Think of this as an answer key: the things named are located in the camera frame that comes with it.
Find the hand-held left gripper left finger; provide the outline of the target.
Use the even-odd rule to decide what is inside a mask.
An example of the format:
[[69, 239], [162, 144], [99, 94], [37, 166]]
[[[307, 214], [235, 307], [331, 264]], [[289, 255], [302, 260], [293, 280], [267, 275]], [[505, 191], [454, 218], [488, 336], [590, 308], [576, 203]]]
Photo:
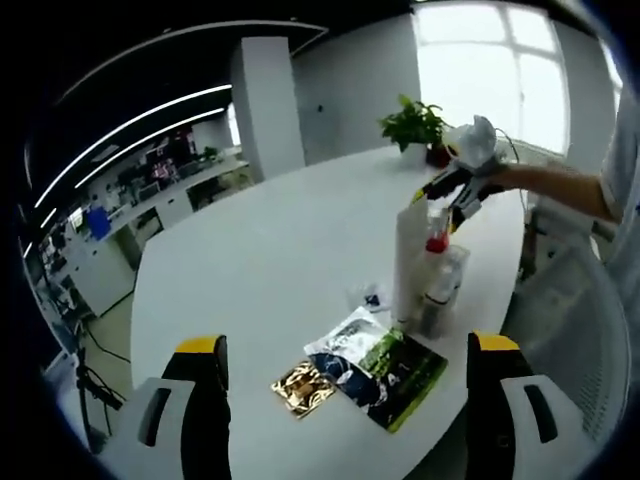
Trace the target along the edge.
[[146, 379], [120, 410], [107, 442], [117, 479], [229, 479], [231, 410], [224, 335], [178, 345], [160, 377]]

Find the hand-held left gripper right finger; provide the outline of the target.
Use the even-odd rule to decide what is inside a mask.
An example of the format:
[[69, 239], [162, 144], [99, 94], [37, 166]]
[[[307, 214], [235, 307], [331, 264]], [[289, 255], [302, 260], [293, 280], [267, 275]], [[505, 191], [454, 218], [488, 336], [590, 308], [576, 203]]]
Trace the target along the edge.
[[467, 340], [467, 477], [575, 479], [593, 454], [577, 405], [533, 372], [518, 344], [473, 331]]

